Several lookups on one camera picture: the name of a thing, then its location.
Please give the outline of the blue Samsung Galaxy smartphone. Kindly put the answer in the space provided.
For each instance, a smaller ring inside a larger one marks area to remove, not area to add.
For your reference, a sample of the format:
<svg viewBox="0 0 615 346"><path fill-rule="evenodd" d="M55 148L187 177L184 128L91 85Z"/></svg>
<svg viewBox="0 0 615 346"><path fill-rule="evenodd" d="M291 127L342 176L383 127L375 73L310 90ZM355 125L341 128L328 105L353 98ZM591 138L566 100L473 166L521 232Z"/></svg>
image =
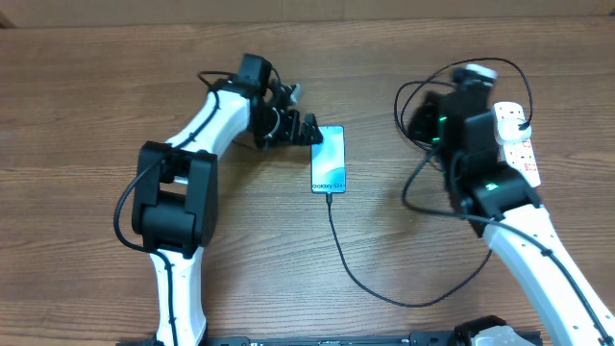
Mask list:
<svg viewBox="0 0 615 346"><path fill-rule="evenodd" d="M347 188L345 130L341 125L322 126L323 140L311 145L311 191L315 194L344 193Z"/></svg>

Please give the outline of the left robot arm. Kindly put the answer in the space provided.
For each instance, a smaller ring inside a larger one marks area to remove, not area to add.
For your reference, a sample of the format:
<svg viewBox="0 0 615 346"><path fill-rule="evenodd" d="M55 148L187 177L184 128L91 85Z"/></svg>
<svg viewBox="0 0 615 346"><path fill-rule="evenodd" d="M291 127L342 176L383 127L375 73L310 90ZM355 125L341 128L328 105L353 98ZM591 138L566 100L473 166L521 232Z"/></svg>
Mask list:
<svg viewBox="0 0 615 346"><path fill-rule="evenodd" d="M299 85L282 83L272 63L246 54L237 72L217 72L205 105L165 142L140 149L132 228L157 275L160 322L152 345L202 345L208 322L202 304L202 260L218 218L218 162L250 133L259 149L322 143L312 114L296 110Z"/></svg>

